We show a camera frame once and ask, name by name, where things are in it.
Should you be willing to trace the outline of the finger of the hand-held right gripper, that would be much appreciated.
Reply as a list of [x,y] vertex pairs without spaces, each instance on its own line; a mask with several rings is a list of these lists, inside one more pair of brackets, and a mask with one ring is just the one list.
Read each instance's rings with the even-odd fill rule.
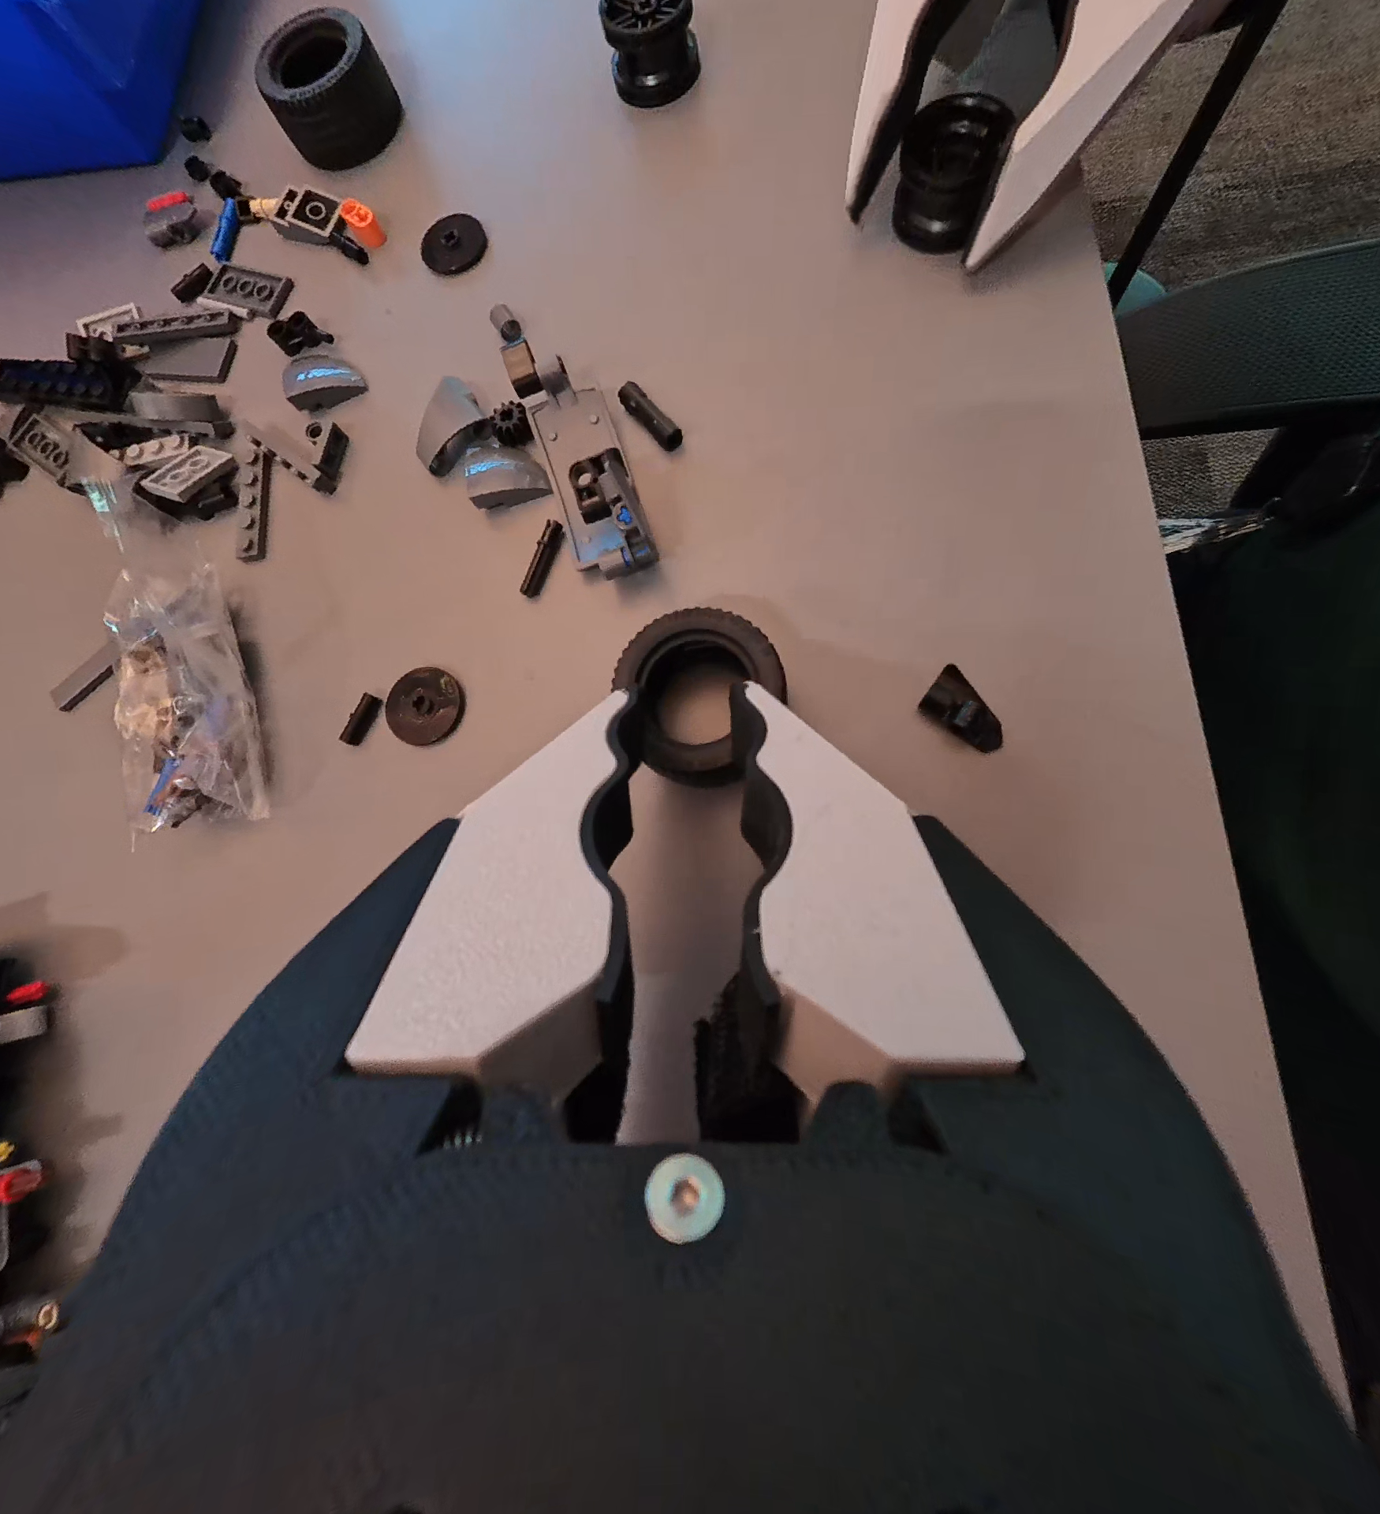
[[1198,2],[1077,2],[1059,64],[1016,126],[964,255],[978,276],[1059,192],[1121,99],[1172,45],[1202,31]]
[[878,2],[849,150],[845,209],[860,225],[965,2]]

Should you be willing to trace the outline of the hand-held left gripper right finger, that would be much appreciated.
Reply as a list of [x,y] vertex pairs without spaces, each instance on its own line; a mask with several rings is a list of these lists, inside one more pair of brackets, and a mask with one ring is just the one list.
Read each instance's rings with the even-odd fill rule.
[[918,817],[756,683],[732,694],[741,917],[738,1033],[805,1119],[840,1087],[1010,1077],[1026,1053]]

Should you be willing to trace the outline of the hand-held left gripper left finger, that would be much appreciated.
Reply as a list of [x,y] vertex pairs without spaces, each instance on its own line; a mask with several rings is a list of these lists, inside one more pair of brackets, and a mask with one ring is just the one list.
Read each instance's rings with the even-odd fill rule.
[[633,837],[641,712],[617,691],[468,805],[355,1031],[372,1076],[523,1088],[620,1123],[635,977],[611,864]]

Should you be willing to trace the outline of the black spoked toy wheel rim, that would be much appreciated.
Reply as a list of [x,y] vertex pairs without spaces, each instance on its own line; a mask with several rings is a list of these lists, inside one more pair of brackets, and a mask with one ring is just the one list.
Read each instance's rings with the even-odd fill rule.
[[964,252],[984,211],[1018,118],[986,93],[956,93],[926,104],[900,142],[891,226],[900,244],[926,255]]
[[700,82],[692,2],[601,2],[611,74],[622,102],[655,109],[681,101]]

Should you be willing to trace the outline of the black rubber toy tire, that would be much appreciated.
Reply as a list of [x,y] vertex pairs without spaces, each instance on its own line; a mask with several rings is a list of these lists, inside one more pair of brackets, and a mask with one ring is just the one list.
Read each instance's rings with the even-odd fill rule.
[[674,680],[700,667],[730,672],[738,683],[756,683],[779,702],[789,700],[787,673],[765,632],[714,608],[668,613],[643,627],[619,656],[609,689],[635,699],[627,747],[643,767],[684,788],[724,788],[743,777],[733,735],[692,745],[673,737],[662,716]]
[[306,10],[261,48],[255,83],[299,157],[331,174],[361,168],[395,141],[404,106],[364,23]]

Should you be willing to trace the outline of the black metal leg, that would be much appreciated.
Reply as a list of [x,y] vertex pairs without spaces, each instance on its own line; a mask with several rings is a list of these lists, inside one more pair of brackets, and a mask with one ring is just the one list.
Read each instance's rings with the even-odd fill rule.
[[1237,99],[1248,72],[1267,45],[1267,39],[1280,23],[1287,7],[1287,2],[1231,4],[1215,25],[1215,32],[1234,29],[1236,39],[1198,106],[1182,142],[1156,182],[1155,193],[1131,238],[1126,241],[1116,263],[1108,268],[1107,293],[1113,312],[1120,312],[1156,238],[1177,206],[1188,180],[1199,168],[1210,141],[1223,125],[1231,104]]

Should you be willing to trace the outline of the black round toy disc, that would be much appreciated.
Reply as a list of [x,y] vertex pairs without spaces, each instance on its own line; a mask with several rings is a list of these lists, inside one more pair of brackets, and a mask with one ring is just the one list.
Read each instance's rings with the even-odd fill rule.
[[439,667],[420,667],[398,677],[385,699],[385,720],[395,737],[411,748],[446,742],[466,712],[460,680]]
[[488,250],[490,236],[485,225],[471,214],[453,212],[428,226],[418,254],[434,276],[453,277],[473,271]]

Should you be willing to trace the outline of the black wedge brick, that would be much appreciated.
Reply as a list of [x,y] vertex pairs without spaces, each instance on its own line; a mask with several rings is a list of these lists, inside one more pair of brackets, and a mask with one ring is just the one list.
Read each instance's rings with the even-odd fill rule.
[[1004,748],[1004,727],[975,685],[956,664],[946,665],[918,704],[937,727],[981,754]]

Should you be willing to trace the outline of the clear bag of small parts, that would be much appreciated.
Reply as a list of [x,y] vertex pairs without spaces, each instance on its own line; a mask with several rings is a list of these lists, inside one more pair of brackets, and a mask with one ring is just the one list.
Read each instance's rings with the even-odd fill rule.
[[258,697],[215,568],[193,560],[126,568],[104,624],[132,834],[153,837],[197,820],[266,821]]

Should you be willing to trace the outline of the black pin connector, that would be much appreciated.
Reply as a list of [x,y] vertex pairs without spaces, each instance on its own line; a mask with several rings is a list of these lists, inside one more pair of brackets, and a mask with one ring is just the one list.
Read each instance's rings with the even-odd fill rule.
[[665,452],[676,454],[684,446],[684,432],[665,408],[662,408],[638,382],[625,382],[617,390],[622,411],[643,427],[652,441]]

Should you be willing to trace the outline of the grey plate brick assembly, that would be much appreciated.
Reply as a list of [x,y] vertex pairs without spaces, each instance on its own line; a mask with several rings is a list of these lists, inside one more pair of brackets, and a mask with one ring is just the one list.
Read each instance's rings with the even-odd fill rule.
[[422,468],[461,483],[488,514],[554,500],[582,572],[655,568],[659,545],[604,392],[576,387],[563,362],[541,368],[525,336],[500,352],[514,400],[484,413],[468,382],[444,378],[417,428]]

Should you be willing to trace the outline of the flat grey tile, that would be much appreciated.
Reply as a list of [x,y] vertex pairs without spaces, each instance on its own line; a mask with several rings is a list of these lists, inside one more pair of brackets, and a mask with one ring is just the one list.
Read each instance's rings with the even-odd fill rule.
[[50,692],[56,710],[73,712],[113,678],[118,667],[116,648],[108,643],[62,678]]

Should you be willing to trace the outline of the small assembly with orange connector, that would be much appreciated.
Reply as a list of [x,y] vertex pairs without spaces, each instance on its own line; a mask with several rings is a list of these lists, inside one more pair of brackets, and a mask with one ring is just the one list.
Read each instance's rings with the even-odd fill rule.
[[361,266],[388,242],[385,226],[363,201],[310,187],[290,187],[277,198],[245,198],[242,209],[285,241],[326,247]]

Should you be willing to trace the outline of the grey plate with round holes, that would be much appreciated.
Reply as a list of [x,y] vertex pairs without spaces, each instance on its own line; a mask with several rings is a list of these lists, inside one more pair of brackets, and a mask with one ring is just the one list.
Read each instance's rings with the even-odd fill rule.
[[210,277],[202,295],[197,296],[197,304],[272,322],[282,316],[294,290],[296,284],[290,276],[225,265]]

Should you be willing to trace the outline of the blue plastic bin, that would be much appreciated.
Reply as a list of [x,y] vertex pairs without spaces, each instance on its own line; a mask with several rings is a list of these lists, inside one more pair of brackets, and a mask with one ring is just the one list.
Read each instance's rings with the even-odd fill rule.
[[0,184],[159,161],[201,2],[0,2]]

